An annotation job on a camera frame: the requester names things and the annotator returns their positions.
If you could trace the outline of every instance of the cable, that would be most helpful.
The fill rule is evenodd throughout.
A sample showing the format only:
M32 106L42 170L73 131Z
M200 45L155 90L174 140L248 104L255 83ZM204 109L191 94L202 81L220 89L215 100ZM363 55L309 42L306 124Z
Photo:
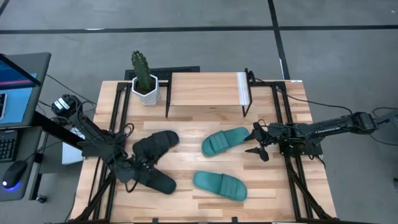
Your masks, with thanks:
M324 166L325 169L326 169L325 161L323 161L323 159L321 159L321 157L320 157L319 155L315 155L315 158L319 159L319 161L321 161L321 163L323 164L323 166Z
M389 146L398 146L398 144L387 143L387 142L383 142L383 141L377 140L377 139L375 139L371 134L370 134L370 137L371 137L373 140L375 140L375 141L377 141L377 142L379 142L379 143L382 143L382 144L386 144L386 145L389 145Z
M67 217L65 218L65 221L63 221L63 222L67 222L67 221L68 221L69 216L70 216L70 214L72 213L73 206L75 205L75 200L76 200L76 192L75 192L75 194L73 195L72 207L70 208L70 211L69 211Z
M82 128L84 128L84 129L87 131L87 133L89 133L89 134L91 135L92 138L94 138L94 141L98 141L100 144L109 144L109 145L112 145L113 147L119 149L119 151L121 152L121 154L122 154L124 157L127 157L128 154L125 152L124 148L122 148L121 146L118 146L117 143L122 142L122 141L125 141L125 140L131 135L131 133L132 133L133 130L134 130L134 125L133 125L132 123L126 124L126 125L124 126L123 129L120 129L120 130L114 135L114 137L113 137L114 141L113 141L113 142L106 142L105 139L102 139L103 141L99 141L98 137L101 137L101 138L102 138L102 136L100 136L99 134L98 134L97 136L93 136L93 134L91 134L91 133L86 129L85 125L83 125L83 124L81 123L81 121L80 121L80 116L79 116L79 114L81 113L81 109L80 109L80 108L81 108L85 103L92 103L92 102L90 102L90 101L84 101L84 102L83 102L82 104L80 104L80 105L78 106L78 108L76 109L76 112L78 113L77 121L79 122L80 126L81 126ZM125 128L129 128L129 131L128 131L127 133L124 132ZM92 143L92 145L94 145L94 147L97 147L96 144L95 144L90 138L87 138L87 139ZM132 164L130 164L130 163L129 163L129 166L128 166L128 167L124 167L122 164L120 164L120 163L118 162L118 160L116 160L114 154L113 154L113 160L114 160L115 164L116 164L120 169L130 169L130 168L132 167Z
M51 108L51 106L50 106L50 105L48 105L48 104L44 103L44 102L43 102L43 101L41 101L41 100L39 100L39 103L43 104L44 106L48 106L49 108Z
M54 77L52 77L51 75L47 74L47 76L50 77L52 80L56 81L59 85L63 86L63 87L66 88L67 90L71 91L72 93L74 93L74 94L76 94L76 95L82 97L82 98L85 99L86 101L89 101L89 102L91 102L91 103L97 105L97 104L94 103L93 101L91 101L91 100L85 98L84 96L80 95L79 93L77 93L77 92L71 90L69 87L67 87L66 85L62 84L60 81L56 80L56 79L55 79Z
M381 110L381 109L389 109L389 110L398 110L398 108L391 108L391 107L379 107L379 108L374 108L373 110L372 110L372 113L373 113L373 115L375 116L375 117L379 117L378 115L376 115L376 111L377 110Z
M127 192L127 193L131 193L131 192L136 188L137 184L138 184L138 179L136 180L136 182L134 183L134 185L132 186L132 188L131 188L131 189L128 189L128 188L127 188L127 183L125 183L124 186L126 187L126 192Z
M42 108L40 105L37 105L37 106L40 108L40 110L43 111L44 116L47 116L47 114L45 113L45 111L43 110L43 108Z
M49 145L49 146L47 146L47 147L42 147L42 148L36 150L36 151L33 152L30 156L28 156L26 159L24 159L24 161L28 160L31 156L36 155L36 153L38 153L38 152L40 152L40 151L43 151L44 149L46 149L46 148L48 148L48 147L51 147L51 146L53 146L53 145L56 145L56 144L58 144L58 143L61 143L61 142L62 142L62 141L57 141L56 143L53 143L53 144L51 144L51 145Z
M259 78L256 78L256 80L259 80L259 81L265 83L265 81L263 81L263 80L261 80L261 79L259 79ZM320 106L327 106L327 107L333 107L333 108L341 108L341 109L344 109L344 110L349 111L350 114L353 114L353 112L352 112L350 109L348 109L347 107L345 107L345 106L328 105L328 104L325 104L325 103L317 103L317 102L310 101L310 100L300 100L300 99L297 99L297 98L295 98L295 97L293 97L293 96L288 95L287 93L284 93L283 91L281 91L281 90L279 90L279 89L277 89L277 91L280 92L280 93L282 93L282 94L285 94L286 96L288 96L289 98L294 99L294 100L298 100L298 101L301 101L301 102L307 102L307 103L313 103L313 104L320 105Z

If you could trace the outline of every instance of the concrete floor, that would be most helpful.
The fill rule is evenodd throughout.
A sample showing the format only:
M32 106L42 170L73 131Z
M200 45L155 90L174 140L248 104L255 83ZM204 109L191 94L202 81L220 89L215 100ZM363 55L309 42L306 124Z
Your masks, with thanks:
M275 8L280 26L398 24L396 1L278 0ZM0 30L271 24L267 1L260 0L10 0L0 16ZM291 79L304 81L309 100L366 112L398 106L398 30L300 30L281 36ZM134 49L145 53L151 67L199 65L204 72L248 67L259 78L282 78L273 31L0 35L4 54L50 52L48 73L92 100L103 80L123 79ZM51 103L66 92L46 79L40 99ZM314 121L345 113L310 106ZM396 130L389 130L375 137L398 143ZM354 134L326 138L322 146L338 216L396 223L392 178L398 177L398 148ZM45 175L40 194L49 197L46 204L26 197L0 203L0 223L64 221L79 173L77 164L68 174Z

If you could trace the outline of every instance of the cactus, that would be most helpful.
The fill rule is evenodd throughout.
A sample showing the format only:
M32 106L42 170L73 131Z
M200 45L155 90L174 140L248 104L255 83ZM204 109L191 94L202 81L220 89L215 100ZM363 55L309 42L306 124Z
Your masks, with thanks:
M145 56L140 51L135 50L131 55L132 66L138 79L138 87L140 90L147 92L152 91L151 86L153 79L150 77L148 62Z

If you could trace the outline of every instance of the computer mouse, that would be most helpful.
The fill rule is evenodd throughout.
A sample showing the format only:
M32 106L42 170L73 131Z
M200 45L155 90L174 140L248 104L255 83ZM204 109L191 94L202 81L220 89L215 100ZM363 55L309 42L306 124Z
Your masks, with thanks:
M5 189L17 185L27 167L26 161L15 161L4 173L2 177L2 186Z

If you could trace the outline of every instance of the wooden board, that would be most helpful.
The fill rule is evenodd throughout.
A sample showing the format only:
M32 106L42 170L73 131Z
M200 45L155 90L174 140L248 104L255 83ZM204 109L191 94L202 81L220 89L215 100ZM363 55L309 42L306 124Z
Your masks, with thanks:
M103 82L99 94L94 122L103 129L109 127L116 85L117 82ZM286 85L288 94L306 99L303 83L286 82ZM179 145L171 148L157 166L175 179L177 189L172 195L164 195L138 184L136 190L129 194L124 185L117 182L112 222L151 222L152 218L159 218L160 222L230 222L231 217L238 217L241 222L295 220L285 162L278 146L267 147L268 162L262 162L256 154L244 152L258 146L255 140L215 157L206 158L201 154L202 141L221 129L244 126L251 130L252 123L258 119L264 119L266 123L277 122L270 88L251 88L253 104L245 118L238 106L174 106L170 107L169 117L165 118L166 88L160 89L161 99L156 106L143 106L139 98L131 94L127 122L134 123L136 128L127 140L126 152L131 154L132 145L151 133L167 129L177 132L180 136ZM123 99L124 93L117 121L120 120ZM279 99L284 112L282 97ZM312 122L307 103L293 99L289 101L295 122ZM83 163L72 218L77 217L87 206L96 160L89 158ZM302 160L309 191L327 213L335 216L323 165L308 157L302 157ZM248 199L245 202L233 202L197 189L192 184L196 170L225 173L241 179L248 188ZM297 192L301 214L305 216L302 196L299 190ZM100 217L104 217L107 196L108 193L105 193Z
M240 105L236 72L173 73L171 106Z

